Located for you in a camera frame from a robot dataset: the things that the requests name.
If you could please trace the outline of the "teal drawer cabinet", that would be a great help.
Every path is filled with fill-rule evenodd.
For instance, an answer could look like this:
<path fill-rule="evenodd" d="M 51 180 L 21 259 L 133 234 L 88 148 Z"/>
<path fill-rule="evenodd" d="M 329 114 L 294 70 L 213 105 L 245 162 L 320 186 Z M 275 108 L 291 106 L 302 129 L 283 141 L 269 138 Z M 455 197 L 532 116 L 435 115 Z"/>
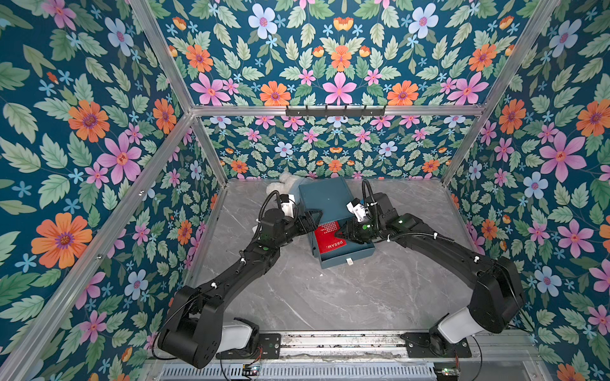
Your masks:
<path fill-rule="evenodd" d="M 340 227 L 354 216 L 346 205 L 353 200 L 351 190 L 343 178 L 304 181 L 299 186 L 299 200 L 304 210 L 323 212 L 319 226 L 328 222 L 338 222 Z M 319 260 L 323 269 L 344 264 L 353 264 L 356 260 L 371 257 L 374 254 L 373 244 L 358 244 L 347 241 L 346 246 L 333 252 L 320 254 L 315 241 L 315 234 L 308 234 L 312 255 Z"/>

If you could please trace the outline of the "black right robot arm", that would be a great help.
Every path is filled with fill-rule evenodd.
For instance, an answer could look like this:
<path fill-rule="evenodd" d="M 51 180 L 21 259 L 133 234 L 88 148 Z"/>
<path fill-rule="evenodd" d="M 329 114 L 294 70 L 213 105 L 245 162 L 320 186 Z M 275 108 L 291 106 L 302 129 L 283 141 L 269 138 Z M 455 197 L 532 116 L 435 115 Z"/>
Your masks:
<path fill-rule="evenodd" d="M 362 181 L 362 197 L 350 201 L 353 218 L 336 237 L 357 244 L 396 243 L 423 254 L 456 275 L 473 292 L 470 303 L 433 325 L 423 345 L 441 357 L 463 339 L 481 333 L 502 333 L 525 305 L 516 265 L 506 257 L 493 259 L 441 235 L 414 214 L 398 214 L 390 198 Z"/>

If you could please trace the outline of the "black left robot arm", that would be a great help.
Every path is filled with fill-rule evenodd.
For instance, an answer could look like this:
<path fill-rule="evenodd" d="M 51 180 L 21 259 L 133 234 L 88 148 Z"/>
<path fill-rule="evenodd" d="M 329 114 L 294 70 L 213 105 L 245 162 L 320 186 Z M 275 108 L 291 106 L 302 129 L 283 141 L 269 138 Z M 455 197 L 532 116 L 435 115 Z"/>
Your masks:
<path fill-rule="evenodd" d="M 223 352 L 261 355 L 259 326 L 239 317 L 226 320 L 227 306 L 275 265 L 284 246 L 313 233 L 321 219 L 321 210 L 305 209 L 289 195 L 273 191 L 265 199 L 254 235 L 239 259 L 214 279 L 178 290 L 153 348 L 195 368 L 205 368 Z"/>

